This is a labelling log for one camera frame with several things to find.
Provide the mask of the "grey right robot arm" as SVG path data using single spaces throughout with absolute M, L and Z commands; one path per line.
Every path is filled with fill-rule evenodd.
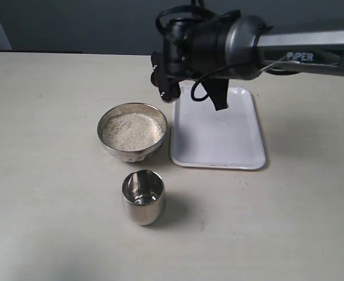
M 268 26 L 234 10 L 222 15 L 199 6 L 162 11 L 155 26 L 164 40 L 151 56 L 151 83 L 163 101 L 179 99 L 179 83 L 202 85 L 218 111 L 226 109 L 230 80 L 261 73 L 344 77 L 344 18 Z

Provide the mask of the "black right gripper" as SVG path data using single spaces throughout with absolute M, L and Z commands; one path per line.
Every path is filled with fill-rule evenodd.
M 216 111 L 229 107 L 229 79 L 225 59 L 225 41 L 233 24 L 233 14 L 193 13 L 190 18 L 170 19 L 159 25 L 163 36 L 162 53 L 151 54 L 151 64 L 163 102 L 180 97 L 179 82 L 199 80 Z

